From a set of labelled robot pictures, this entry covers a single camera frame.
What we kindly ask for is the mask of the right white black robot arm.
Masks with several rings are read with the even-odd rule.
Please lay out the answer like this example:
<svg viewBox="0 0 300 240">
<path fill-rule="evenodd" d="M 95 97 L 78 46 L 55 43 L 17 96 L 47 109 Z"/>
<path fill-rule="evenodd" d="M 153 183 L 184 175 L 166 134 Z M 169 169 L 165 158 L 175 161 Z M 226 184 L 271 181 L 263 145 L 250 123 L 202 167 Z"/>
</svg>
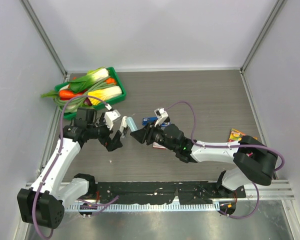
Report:
<svg viewBox="0 0 300 240">
<path fill-rule="evenodd" d="M 230 197 L 239 187 L 254 183 L 269 186 L 272 183 L 278 155 L 255 138 L 245 135 L 240 141 L 212 143 L 191 140 L 175 125 L 165 128 L 149 123 L 130 135 L 140 144 L 157 143 L 172 151 L 184 163 L 220 162 L 234 164 L 224 170 L 215 185 L 216 193 Z"/>
</svg>

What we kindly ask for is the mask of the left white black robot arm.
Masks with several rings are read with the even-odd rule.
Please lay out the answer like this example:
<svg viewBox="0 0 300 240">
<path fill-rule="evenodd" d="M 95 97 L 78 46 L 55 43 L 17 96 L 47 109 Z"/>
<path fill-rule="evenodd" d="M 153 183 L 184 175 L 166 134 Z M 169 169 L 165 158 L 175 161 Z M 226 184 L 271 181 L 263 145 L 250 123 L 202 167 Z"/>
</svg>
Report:
<svg viewBox="0 0 300 240">
<path fill-rule="evenodd" d="M 110 137 L 120 113 L 110 108 L 101 114 L 99 122 L 95 122 L 96 114 L 93 109 L 81 108 L 73 124 L 62 128 L 57 146 L 42 173 L 30 188 L 18 192 L 23 222 L 54 230 L 61 224 L 65 209 L 74 201 L 80 197 L 90 200 L 96 195 L 96 180 L 89 174 L 78 173 L 68 185 L 60 187 L 70 164 L 88 140 L 99 140 L 109 152 L 123 146 L 120 131 Z"/>
</svg>

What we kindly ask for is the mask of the dark blue stapler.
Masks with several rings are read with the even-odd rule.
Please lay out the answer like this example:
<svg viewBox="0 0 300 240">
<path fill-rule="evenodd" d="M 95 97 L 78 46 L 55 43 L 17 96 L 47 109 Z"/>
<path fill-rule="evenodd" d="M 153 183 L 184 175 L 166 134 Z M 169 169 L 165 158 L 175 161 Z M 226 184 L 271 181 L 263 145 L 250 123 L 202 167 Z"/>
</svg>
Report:
<svg viewBox="0 0 300 240">
<path fill-rule="evenodd" d="M 158 120 L 158 118 L 157 117 L 144 117 L 143 119 L 142 119 L 142 125 L 143 126 L 146 126 L 148 123 L 152 123 L 152 122 L 156 122 Z M 163 122 L 162 124 L 161 124 L 161 126 L 162 127 L 167 127 L 167 126 L 169 126 L 171 123 L 168 121 L 168 122 Z"/>
</svg>

